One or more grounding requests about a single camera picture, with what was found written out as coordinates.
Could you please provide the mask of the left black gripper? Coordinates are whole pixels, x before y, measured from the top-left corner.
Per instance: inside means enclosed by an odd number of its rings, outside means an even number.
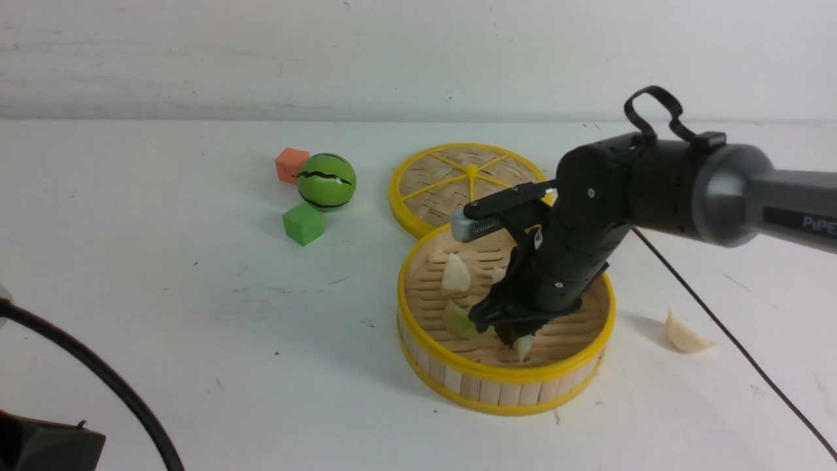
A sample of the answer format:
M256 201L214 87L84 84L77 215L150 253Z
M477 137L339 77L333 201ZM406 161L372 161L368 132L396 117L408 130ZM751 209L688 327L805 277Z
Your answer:
M2 470L95 470L106 441L81 425L1 412Z

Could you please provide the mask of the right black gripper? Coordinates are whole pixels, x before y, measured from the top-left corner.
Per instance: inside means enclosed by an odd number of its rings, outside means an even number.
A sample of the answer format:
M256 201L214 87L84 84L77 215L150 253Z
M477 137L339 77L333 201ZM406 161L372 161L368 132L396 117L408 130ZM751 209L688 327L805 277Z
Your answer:
M511 347L553 319L573 313L605 265L611 230L608 202L583 196L551 206L544 223L515 242L505 279L473 304L469 320L479 333L493 327Z

